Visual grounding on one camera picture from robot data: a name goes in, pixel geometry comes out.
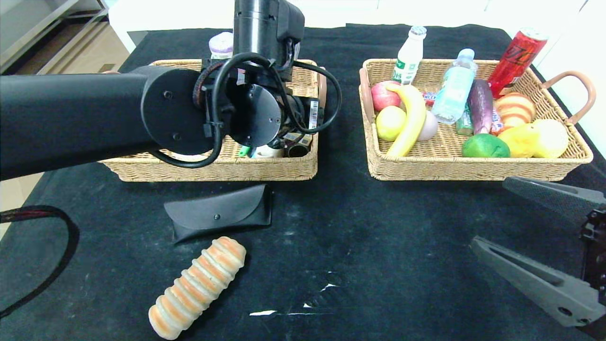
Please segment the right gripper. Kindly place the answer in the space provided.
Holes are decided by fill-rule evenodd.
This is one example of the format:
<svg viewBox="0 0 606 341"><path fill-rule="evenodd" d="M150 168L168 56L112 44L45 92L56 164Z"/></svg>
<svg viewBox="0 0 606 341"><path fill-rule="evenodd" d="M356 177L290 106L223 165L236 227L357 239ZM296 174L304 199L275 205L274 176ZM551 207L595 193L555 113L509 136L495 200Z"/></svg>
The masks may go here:
<svg viewBox="0 0 606 341"><path fill-rule="evenodd" d="M517 176L507 177L503 188L557 213L574 226L582 226L579 235L584 244L581 279L479 236L471 241L473 253L559 324L580 327L593 339L604 341L605 195L588 188Z"/></svg>

